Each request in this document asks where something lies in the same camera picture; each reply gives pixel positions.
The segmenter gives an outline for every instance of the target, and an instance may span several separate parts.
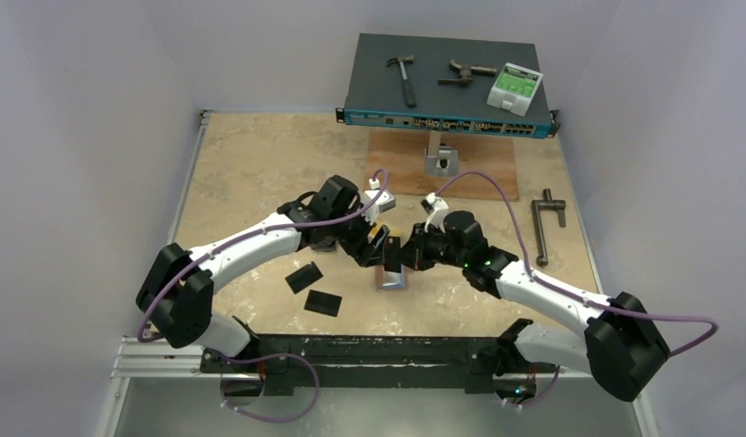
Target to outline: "black rectangular piece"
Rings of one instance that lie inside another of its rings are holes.
[[[383,245],[383,269],[393,273],[402,273],[402,258],[399,250],[402,241],[399,237],[389,237]]]
[[[514,345],[495,337],[396,337],[260,334],[255,356],[277,352],[300,354],[319,373],[322,387],[463,389],[465,393],[493,393],[494,374],[528,373],[525,360],[500,358],[516,351]],[[204,373],[255,372],[254,367],[234,368],[215,352],[203,358]],[[551,373],[554,366],[537,364],[537,371]],[[295,360],[273,360],[265,366],[265,396],[292,395],[295,387],[311,387],[311,374]]]
[[[303,309],[327,316],[338,317],[338,311],[341,309],[341,300],[343,298],[340,296],[311,290],[308,292],[308,299],[305,300]]]
[[[322,271],[316,267],[315,262],[311,261],[311,264],[300,267],[284,279],[287,280],[292,292],[298,294],[323,277]]]

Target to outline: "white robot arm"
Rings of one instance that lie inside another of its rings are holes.
[[[158,254],[137,305],[146,311],[159,290],[197,262],[150,314],[150,320],[175,348],[196,343],[239,357],[253,333],[246,324],[212,311],[214,294],[260,264],[313,244],[334,241],[361,267],[383,265],[383,252],[391,244],[388,229],[381,227],[372,239],[368,235],[378,214],[393,207],[393,195],[382,193],[373,208],[353,219],[340,220],[373,198],[376,189],[373,185],[373,190],[360,194],[353,183],[334,176],[318,193],[306,193],[282,205],[262,222],[235,235],[190,250],[176,243],[168,245]],[[303,204],[311,194],[311,202]],[[669,357],[667,344],[650,320],[620,318],[584,304],[591,301],[645,312],[634,297],[622,293],[610,299],[533,270],[533,275],[582,301],[554,292],[534,281],[517,256],[490,246],[470,212],[449,212],[445,201],[435,195],[422,205],[429,217],[414,225],[401,248],[389,252],[399,258],[394,264],[413,270],[430,269],[437,263],[457,267],[477,290],[525,305],[563,325],[564,329],[550,329],[530,320],[516,322],[499,337],[499,344],[508,352],[506,359],[519,361],[512,364],[548,362],[591,373],[615,397],[631,401]],[[334,219],[338,221],[332,226],[312,226],[316,221]],[[282,229],[265,231],[274,226]],[[252,236],[221,253],[215,251],[245,234]]]

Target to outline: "t-handle wrench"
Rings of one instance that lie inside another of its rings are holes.
[[[537,264],[541,267],[549,264],[547,258],[547,242],[544,240],[544,228],[541,224],[541,211],[550,210],[557,212],[557,222],[561,228],[566,227],[566,201],[565,200],[553,200],[552,192],[549,188],[544,188],[543,200],[532,200],[531,210],[534,213],[534,228],[537,232],[537,246],[539,254],[537,256]]]
[[[455,59],[451,59],[448,64],[451,70],[458,73],[459,78],[457,79],[438,79],[437,85],[458,85],[467,86],[475,80],[472,74],[480,76],[495,76],[498,74],[498,70],[491,66],[473,66],[471,64],[460,64]]]

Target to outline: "metal floor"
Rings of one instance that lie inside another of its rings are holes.
[[[311,390],[260,398],[250,410],[293,414]],[[322,389],[313,410],[296,422],[257,422],[220,407],[215,379],[133,379],[117,436],[640,436],[630,403],[610,397],[591,379],[562,378],[549,399],[528,411],[500,406],[496,396],[459,390]]]

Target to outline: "hammer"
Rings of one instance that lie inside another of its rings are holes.
[[[415,56],[398,56],[389,59],[386,62],[386,66],[392,66],[399,63],[400,70],[402,70],[402,90],[404,91],[404,103],[407,107],[415,107],[415,93],[413,92],[413,84],[410,83],[410,79],[407,78],[407,72],[404,71],[405,64],[412,64],[415,60]]]

